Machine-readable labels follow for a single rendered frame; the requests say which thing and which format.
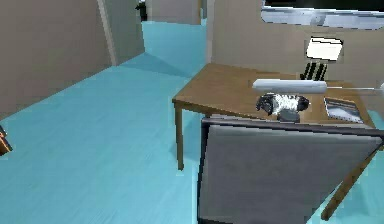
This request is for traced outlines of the window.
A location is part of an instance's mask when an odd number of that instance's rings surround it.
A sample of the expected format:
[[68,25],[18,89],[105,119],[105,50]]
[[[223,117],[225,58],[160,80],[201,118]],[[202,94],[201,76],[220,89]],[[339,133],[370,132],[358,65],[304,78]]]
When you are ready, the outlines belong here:
[[384,0],[262,0],[267,23],[377,30],[384,28]]

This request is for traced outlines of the brown wooden furniture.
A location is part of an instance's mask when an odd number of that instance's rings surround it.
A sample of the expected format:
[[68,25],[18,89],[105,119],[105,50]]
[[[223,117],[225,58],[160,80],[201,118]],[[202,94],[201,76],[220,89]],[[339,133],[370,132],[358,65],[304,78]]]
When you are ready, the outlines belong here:
[[0,156],[11,152],[13,150],[12,146],[6,139],[7,133],[0,125]]

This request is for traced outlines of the black object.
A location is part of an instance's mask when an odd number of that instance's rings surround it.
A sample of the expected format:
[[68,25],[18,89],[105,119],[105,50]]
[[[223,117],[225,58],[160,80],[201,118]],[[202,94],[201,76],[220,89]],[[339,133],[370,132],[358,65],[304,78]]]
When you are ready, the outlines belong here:
[[139,11],[141,20],[146,21],[148,18],[146,3],[145,2],[139,2],[138,5],[135,7],[135,9]]

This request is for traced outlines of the black and white statue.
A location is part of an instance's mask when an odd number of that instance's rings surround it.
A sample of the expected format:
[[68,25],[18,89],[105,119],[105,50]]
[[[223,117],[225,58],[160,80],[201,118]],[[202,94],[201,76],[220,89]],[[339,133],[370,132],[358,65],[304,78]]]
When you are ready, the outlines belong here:
[[278,121],[298,123],[299,112],[309,105],[310,101],[304,96],[266,93],[257,100],[256,109],[264,110],[268,116],[276,115]]

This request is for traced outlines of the grey chair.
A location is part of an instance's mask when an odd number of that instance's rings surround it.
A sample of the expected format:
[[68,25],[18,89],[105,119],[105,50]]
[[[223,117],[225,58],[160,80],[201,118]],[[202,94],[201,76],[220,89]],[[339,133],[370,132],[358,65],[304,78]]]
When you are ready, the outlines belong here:
[[211,116],[201,121],[198,224],[305,224],[341,195],[384,131]]

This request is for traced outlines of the brown wooden table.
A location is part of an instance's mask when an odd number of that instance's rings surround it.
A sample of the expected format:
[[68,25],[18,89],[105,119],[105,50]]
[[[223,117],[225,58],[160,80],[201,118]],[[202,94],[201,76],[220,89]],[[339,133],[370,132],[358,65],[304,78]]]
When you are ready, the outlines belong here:
[[[195,75],[172,99],[175,109],[177,164],[183,163],[183,125],[184,110],[197,112],[206,116],[212,114],[232,115],[244,118],[265,119],[267,114],[255,109],[260,93],[252,88],[258,79],[281,79],[297,81],[293,74],[258,71],[220,64],[207,64]],[[332,124],[338,121],[326,115],[323,102],[325,97],[352,101],[356,104],[364,123],[374,125],[363,104],[363,92],[346,81],[329,81],[324,93],[308,93],[312,106],[301,113],[302,123]]]

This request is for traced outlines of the grey book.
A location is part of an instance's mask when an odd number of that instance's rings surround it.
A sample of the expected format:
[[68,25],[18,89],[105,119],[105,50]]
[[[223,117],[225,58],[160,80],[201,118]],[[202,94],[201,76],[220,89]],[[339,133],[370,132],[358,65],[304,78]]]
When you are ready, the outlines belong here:
[[363,123],[360,112],[353,101],[325,98],[324,103],[329,118],[360,124]]

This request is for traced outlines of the white desk lamp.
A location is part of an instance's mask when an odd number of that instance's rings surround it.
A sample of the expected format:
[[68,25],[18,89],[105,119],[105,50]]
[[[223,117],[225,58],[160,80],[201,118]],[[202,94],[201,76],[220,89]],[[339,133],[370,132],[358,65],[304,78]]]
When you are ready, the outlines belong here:
[[306,49],[308,59],[301,80],[324,81],[330,63],[336,62],[343,48],[343,41],[336,38],[311,37]]

